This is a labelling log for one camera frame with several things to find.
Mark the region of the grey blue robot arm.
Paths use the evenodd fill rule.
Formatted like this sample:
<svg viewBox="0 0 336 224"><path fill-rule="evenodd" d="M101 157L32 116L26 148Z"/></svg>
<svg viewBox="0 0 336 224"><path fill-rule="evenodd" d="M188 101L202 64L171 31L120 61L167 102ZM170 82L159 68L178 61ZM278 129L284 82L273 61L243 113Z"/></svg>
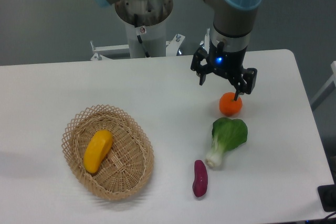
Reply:
<svg viewBox="0 0 336 224"><path fill-rule="evenodd" d="M243 60L262 0L202 0L214 11L213 26L204 47L194 53L191 69L200 83L213 73L227 79L235 97L250 94L257 70L244 68ZM96 0L101 6L114 6L128 33L133 58L165 56L165 32L158 31L170 16L173 0Z"/></svg>

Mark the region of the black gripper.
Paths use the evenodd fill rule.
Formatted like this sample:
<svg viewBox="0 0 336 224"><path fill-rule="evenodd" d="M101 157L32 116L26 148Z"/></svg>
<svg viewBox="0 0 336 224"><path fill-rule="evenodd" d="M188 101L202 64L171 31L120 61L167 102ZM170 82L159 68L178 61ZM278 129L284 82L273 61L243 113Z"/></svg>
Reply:
<svg viewBox="0 0 336 224"><path fill-rule="evenodd" d="M216 46L209 43L209 55L207 51L198 47L193 54L191 70L199 77L199 85L203 85L206 75L214 73L217 76L228 78L235 88L234 101L240 95L251 94L257 78L257 69L243 67L247 46L239 51L227 51L225 43L219 42Z"/></svg>

